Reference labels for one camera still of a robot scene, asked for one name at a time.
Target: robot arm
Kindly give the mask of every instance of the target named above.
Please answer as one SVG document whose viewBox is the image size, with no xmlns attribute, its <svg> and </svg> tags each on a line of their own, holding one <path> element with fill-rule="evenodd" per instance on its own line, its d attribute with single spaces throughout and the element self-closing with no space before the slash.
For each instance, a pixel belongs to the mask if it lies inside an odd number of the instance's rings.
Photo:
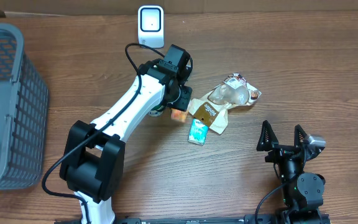
<svg viewBox="0 0 358 224">
<path fill-rule="evenodd" d="M 83 214 L 82 224 L 112 224 L 115 215 L 111 207 L 111 195 L 117 189 L 124 168 L 125 144 L 145 115 L 158 105 L 185 111 L 190 102 L 191 88 L 185 86 L 192 67 L 187 67 L 190 55 L 172 45 L 164 59 L 148 61 L 139 67 L 135 81 L 121 99 L 105 114 L 91 124 L 77 121 L 68 133 L 65 154 L 105 126 L 131 101 L 139 87 L 134 101 L 108 126 L 103 133 L 89 141 L 81 149 L 72 152 L 60 168 L 60 178 L 67 182 L 80 202 Z M 100 157 L 86 151 L 86 148 L 102 150 Z"/>
</svg>

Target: wood grain surface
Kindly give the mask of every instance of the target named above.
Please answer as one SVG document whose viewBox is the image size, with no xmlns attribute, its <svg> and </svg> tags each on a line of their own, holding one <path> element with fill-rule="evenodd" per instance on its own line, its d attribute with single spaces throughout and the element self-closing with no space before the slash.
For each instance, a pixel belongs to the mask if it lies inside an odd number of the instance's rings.
<svg viewBox="0 0 358 224">
<path fill-rule="evenodd" d="M 279 183 L 265 152 L 255 150 L 262 121 L 282 144 L 293 128 L 324 136 L 322 155 L 306 171 L 327 183 L 323 213 L 358 223 L 358 11 L 166 15 L 165 47 L 194 59 L 188 82 L 201 97 L 240 72 L 262 93 L 252 108 L 235 108 L 221 136 L 187 142 L 186 124 L 146 117 L 129 138 L 124 177 L 113 196 L 119 217 L 238 217 L 254 213 Z M 124 47 L 137 42 L 136 16 L 0 19 L 16 25 L 25 51 L 51 93 L 44 169 L 63 154 L 68 130 L 90 122 L 123 95 L 135 77 Z M 134 47 L 136 64 L 157 56 Z M 47 185 L 70 193 L 54 172 Z M 282 207 L 280 194 L 260 213 Z M 40 184 L 0 192 L 0 223 L 52 223 L 81 216 L 78 201 L 49 196 Z"/>
</svg>

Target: wooden table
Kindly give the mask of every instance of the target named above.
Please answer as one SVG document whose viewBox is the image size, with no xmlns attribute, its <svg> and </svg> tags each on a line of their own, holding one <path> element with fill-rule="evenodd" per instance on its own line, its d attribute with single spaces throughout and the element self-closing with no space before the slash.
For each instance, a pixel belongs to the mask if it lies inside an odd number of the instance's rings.
<svg viewBox="0 0 358 224">
<path fill-rule="evenodd" d="M 236 108 L 221 136 L 187 142 L 180 125 L 146 117 L 127 142 L 124 177 L 114 194 L 119 217 L 233 217 L 254 213 L 275 186 L 266 153 L 255 150 L 262 121 L 280 143 L 293 128 L 325 137 L 322 155 L 306 171 L 324 175 L 323 213 L 333 223 L 358 223 L 358 11 L 167 15 L 165 48 L 194 58 L 188 85 L 201 97 L 228 73 L 240 72 L 263 92 L 251 109 Z M 90 122 L 113 105 L 135 73 L 124 54 L 137 42 L 137 16 L 0 19 L 23 32 L 25 51 L 45 79 L 50 110 L 44 169 L 63 154 L 70 126 Z M 136 64 L 157 58 L 134 47 Z M 48 186 L 66 192 L 54 172 Z M 260 213 L 283 206 L 280 194 Z M 49 196 L 40 184 L 0 192 L 0 223 L 52 223 L 80 216 L 78 201 Z"/>
</svg>

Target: gray plastic bin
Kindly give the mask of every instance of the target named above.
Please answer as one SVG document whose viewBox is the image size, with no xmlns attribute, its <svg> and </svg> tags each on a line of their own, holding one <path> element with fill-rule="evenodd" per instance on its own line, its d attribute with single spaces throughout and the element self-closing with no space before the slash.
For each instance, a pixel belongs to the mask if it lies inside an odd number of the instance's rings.
<svg viewBox="0 0 358 224">
<path fill-rule="evenodd" d="M 39 181 L 48 103 L 48 88 L 24 53 L 20 30 L 0 24 L 0 190 Z"/>
</svg>

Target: small box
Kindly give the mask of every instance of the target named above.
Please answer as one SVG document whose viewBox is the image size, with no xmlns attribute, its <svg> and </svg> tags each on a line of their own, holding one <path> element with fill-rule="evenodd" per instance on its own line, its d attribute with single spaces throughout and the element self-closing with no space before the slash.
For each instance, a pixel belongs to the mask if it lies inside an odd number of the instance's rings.
<svg viewBox="0 0 358 224">
<path fill-rule="evenodd" d="M 188 141 L 194 144 L 204 145 L 208 127 L 197 119 L 193 119 Z"/>
</svg>

